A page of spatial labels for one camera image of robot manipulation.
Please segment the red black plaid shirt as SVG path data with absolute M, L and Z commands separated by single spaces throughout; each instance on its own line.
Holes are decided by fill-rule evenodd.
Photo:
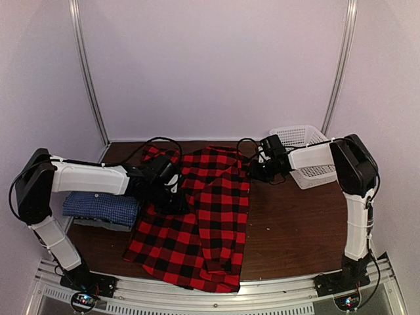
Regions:
M 140 161 L 158 156 L 180 165 L 190 213 L 163 215 L 146 205 L 124 260 L 186 289 L 238 292 L 250 189 L 244 157 L 225 146 L 207 146 L 182 156 L 176 149 L 148 145 Z

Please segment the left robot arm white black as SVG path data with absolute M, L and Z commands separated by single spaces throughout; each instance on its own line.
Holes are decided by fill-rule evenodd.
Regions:
M 183 215 L 189 212 L 181 188 L 183 180 L 179 166 L 165 156 L 136 167 L 123 162 L 64 159 L 39 148 L 10 184 L 8 203 L 12 214 L 46 246 L 69 281 L 78 290 L 88 291 L 95 284 L 94 276 L 54 218 L 51 195 L 97 192 L 128 196 L 146 201 L 166 215 Z

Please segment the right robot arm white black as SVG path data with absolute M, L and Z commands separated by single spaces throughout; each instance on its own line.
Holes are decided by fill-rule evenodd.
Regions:
M 260 141 L 247 174 L 252 179 L 272 182 L 277 175 L 285 177 L 292 171 L 330 165 L 335 168 L 346 199 L 347 239 L 336 282 L 348 290 L 361 280 L 372 260 L 373 202 L 380 187 L 377 163 L 358 135 L 301 147 L 285 146 L 279 136 L 268 136 Z

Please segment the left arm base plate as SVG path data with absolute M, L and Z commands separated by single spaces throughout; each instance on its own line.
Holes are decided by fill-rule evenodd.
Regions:
M 89 293 L 99 297 L 114 296 L 117 279 L 97 273 L 70 274 L 65 273 L 60 279 L 60 285 L 73 290 Z

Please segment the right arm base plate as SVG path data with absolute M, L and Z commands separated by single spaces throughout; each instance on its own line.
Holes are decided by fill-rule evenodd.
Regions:
M 319 297 L 352 291 L 359 286 L 369 285 L 370 283 L 371 281 L 367 274 L 351 278 L 343 274 L 343 271 L 318 274 L 314 278 L 314 287 Z

